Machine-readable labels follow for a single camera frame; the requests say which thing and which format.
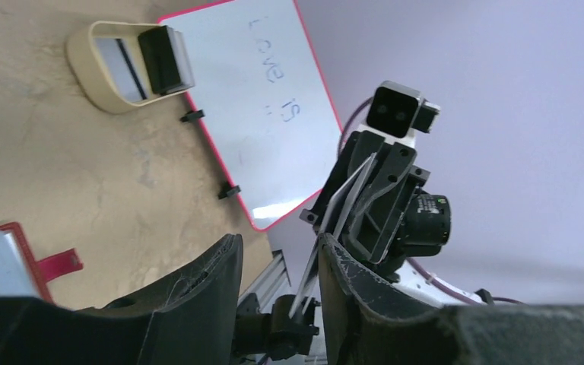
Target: wall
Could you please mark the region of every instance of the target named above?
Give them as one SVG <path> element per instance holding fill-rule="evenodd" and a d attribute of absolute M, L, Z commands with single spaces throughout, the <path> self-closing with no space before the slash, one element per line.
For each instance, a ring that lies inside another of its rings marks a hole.
<path fill-rule="evenodd" d="M 452 237 L 421 262 L 468 290 L 584 302 L 584 2 L 299 3 L 342 121 L 386 79 L 443 108 L 417 164 Z M 270 232 L 293 284 L 313 241 L 296 216 Z"/>

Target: black camera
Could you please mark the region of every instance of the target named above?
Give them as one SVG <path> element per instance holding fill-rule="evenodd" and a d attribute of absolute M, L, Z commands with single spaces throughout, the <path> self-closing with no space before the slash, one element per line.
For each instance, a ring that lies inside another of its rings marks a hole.
<path fill-rule="evenodd" d="M 396 138 L 409 129 L 428 133 L 440 108 L 429 103 L 420 91 L 392 81 L 384 81 L 375 91 L 366 124 Z"/>

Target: small whiteboard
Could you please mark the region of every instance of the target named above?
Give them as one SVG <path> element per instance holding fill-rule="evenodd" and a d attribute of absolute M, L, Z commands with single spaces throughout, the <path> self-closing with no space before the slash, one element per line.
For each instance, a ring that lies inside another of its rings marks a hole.
<path fill-rule="evenodd" d="M 159 20 L 182 32 L 189 102 L 257 230 L 314 196 L 341 126 L 294 0 L 232 0 Z"/>

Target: red border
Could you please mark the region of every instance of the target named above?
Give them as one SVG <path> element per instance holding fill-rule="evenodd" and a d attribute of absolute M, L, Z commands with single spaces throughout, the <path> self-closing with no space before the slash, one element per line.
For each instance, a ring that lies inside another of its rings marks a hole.
<path fill-rule="evenodd" d="M 221 0 L 219 2 L 212 2 L 209 4 L 204 4 L 204 5 L 200 5 L 194 8 L 190 8 L 190 9 L 186 9 L 186 10 L 182 10 L 182 11 L 178 11 L 176 13 L 172 13 L 172 14 L 167 14 L 164 15 L 162 17 L 160 17 L 157 22 L 160 24 L 163 21 L 165 21 L 166 19 L 170 19 L 172 17 L 177 17 L 179 15 L 183 15 L 183 14 L 188 14 L 188 13 L 192 13 L 193 11 L 198 11 L 198 10 L 202 10 L 202 9 L 206 9 L 206 8 L 210 8 L 212 6 L 215 5 L 222 5 L 228 2 L 232 2 L 234 0 Z M 308 39 L 308 44 L 310 46 L 310 51 L 313 54 L 313 58 L 314 58 L 314 62 L 316 64 L 316 68 L 317 70 L 319 70 L 319 76 L 321 77 L 321 82 L 323 83 L 323 87 L 325 88 L 325 93 L 328 95 L 328 100 L 330 101 L 330 106 L 332 107 L 332 111 L 335 113 L 335 118 L 337 120 L 337 125 L 339 127 L 339 129 L 343 132 L 344 128 L 341 125 L 341 121 L 339 120 L 339 115 L 337 114 L 337 110 L 335 108 L 335 103 L 332 101 L 332 97 L 330 96 L 330 92 L 328 91 L 328 87 L 325 85 L 325 77 L 323 76 L 323 72 L 321 71 L 321 67 L 319 66 L 319 61 L 316 58 L 316 52 L 314 50 L 314 46 L 312 45 L 312 41 L 310 40 L 309 36 L 308 36 L 308 30 L 306 27 L 306 23 L 303 21 L 303 17 L 301 16 L 301 12 L 299 10 L 299 3 L 297 0 L 294 0 L 294 7 L 297 9 L 297 14 L 299 15 L 299 20 L 301 20 L 301 26 L 303 27 L 303 32 L 306 34 L 306 38 Z M 189 105 L 191 106 L 191 108 L 193 110 L 197 110 L 197 108 L 195 107 L 195 104 L 191 98 L 191 95 L 189 95 L 189 93 L 185 93 L 185 97 L 187 98 L 187 101 L 189 102 Z M 227 177 L 227 181 L 229 182 L 229 184 L 231 184 L 232 186 L 234 186 L 234 181 L 231 178 L 231 175 L 229 174 L 229 171 L 227 170 L 227 166 L 225 166 L 225 163 L 223 162 L 223 159 L 221 158 L 221 155 L 218 153 L 218 149 L 216 148 L 216 145 L 214 144 L 214 140 L 211 139 L 211 135 L 209 134 L 209 131 L 207 130 L 207 127 L 205 127 L 204 124 L 204 120 L 200 119 L 200 126 L 202 127 L 202 131 L 203 133 L 205 133 L 205 137 L 208 139 L 209 144 L 211 146 L 211 149 L 214 152 L 214 156 L 216 157 L 216 160 L 218 160 L 218 162 L 221 164 L 221 167 L 223 169 L 223 173 L 225 174 L 225 176 Z M 281 220 L 283 220 L 284 218 L 286 218 L 287 216 L 289 216 L 290 214 L 292 214 L 297 208 L 299 208 L 302 205 L 305 205 L 310 199 L 314 198 L 317 194 L 319 194 L 321 192 L 321 189 L 319 189 L 317 192 L 315 192 L 314 194 L 312 194 L 310 197 L 308 197 L 306 200 L 304 200 L 301 204 L 299 204 L 297 207 L 295 207 L 294 209 L 290 210 L 289 212 L 287 212 L 286 214 L 284 214 L 283 216 L 281 216 L 280 218 L 278 218 L 274 223 L 270 224 L 269 226 L 267 226 L 266 228 L 258 228 L 255 223 L 254 220 L 252 219 L 252 215 L 249 214 L 249 210 L 247 209 L 247 206 L 245 205 L 245 202 L 243 201 L 243 197 L 240 196 L 240 194 L 237 194 L 238 197 L 238 201 L 240 203 L 240 206 L 243 208 L 243 210 L 245 211 L 245 215 L 247 216 L 249 223 L 252 225 L 252 228 L 258 232 L 265 232 L 267 230 L 269 230 L 270 228 L 272 228 L 274 225 L 278 224 L 279 222 L 281 222 Z"/>
<path fill-rule="evenodd" d="M 37 290 L 41 297 L 46 301 L 54 304 L 52 297 L 50 296 L 50 291 L 46 285 L 46 280 L 41 274 L 41 270 L 37 267 L 37 261 L 34 259 L 34 255 L 28 246 L 28 241 L 24 235 L 24 230 L 18 222 L 11 222 L 0 225 L 0 230 L 14 234 L 14 241 L 21 251 L 21 255 L 24 257 L 24 262 L 26 263 L 28 273 L 32 277 Z"/>

